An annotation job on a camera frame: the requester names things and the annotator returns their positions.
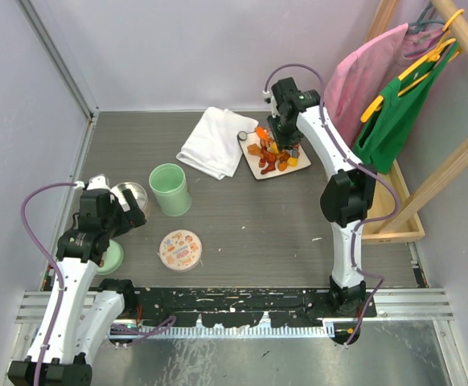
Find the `tall green canister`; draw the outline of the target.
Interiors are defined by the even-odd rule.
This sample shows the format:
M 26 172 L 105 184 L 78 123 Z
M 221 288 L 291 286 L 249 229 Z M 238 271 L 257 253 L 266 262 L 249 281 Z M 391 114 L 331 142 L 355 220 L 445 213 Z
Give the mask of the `tall green canister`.
M 184 170 L 173 163 L 155 167 L 149 176 L 150 189 L 162 212 L 167 216 L 182 216 L 191 207 L 191 196 Z

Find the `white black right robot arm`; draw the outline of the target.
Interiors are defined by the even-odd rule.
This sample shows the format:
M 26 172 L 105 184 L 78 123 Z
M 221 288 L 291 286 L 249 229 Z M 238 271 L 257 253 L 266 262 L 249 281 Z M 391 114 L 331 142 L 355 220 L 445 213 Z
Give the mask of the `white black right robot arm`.
M 327 304 L 334 314 L 346 317 L 366 298 L 361 223 L 372 207 L 376 180 L 360 169 L 361 161 L 341 138 L 317 91 L 302 92 L 288 77 L 266 85 L 263 97 L 271 105 L 268 123 L 277 148 L 292 150 L 305 138 L 326 172 L 319 203 L 334 242 Z

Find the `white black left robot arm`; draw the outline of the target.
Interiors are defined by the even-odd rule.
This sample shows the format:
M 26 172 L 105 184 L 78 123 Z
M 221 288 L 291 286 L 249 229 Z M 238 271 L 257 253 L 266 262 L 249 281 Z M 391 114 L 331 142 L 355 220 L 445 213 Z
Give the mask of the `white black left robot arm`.
M 14 385 L 89 385 L 96 351 L 118 318 L 130 318 L 138 300 L 130 280 L 108 279 L 92 309 L 83 314 L 89 286 L 112 238 L 146 223 L 129 188 L 112 191 L 86 186 L 75 223 L 58 239 L 47 259 L 55 282 L 43 321 L 23 360 L 14 360 L 8 379 Z

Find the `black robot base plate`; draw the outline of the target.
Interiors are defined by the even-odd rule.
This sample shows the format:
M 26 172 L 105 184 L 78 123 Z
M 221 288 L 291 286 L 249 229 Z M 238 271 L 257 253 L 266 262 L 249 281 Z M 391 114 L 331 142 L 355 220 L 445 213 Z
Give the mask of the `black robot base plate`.
M 136 287 L 118 315 L 143 326 L 170 316 L 176 327 L 255 327 L 267 317 L 272 328 L 321 326 L 325 318 L 353 319 L 362 304 L 333 310 L 325 289 L 315 288 L 170 288 Z

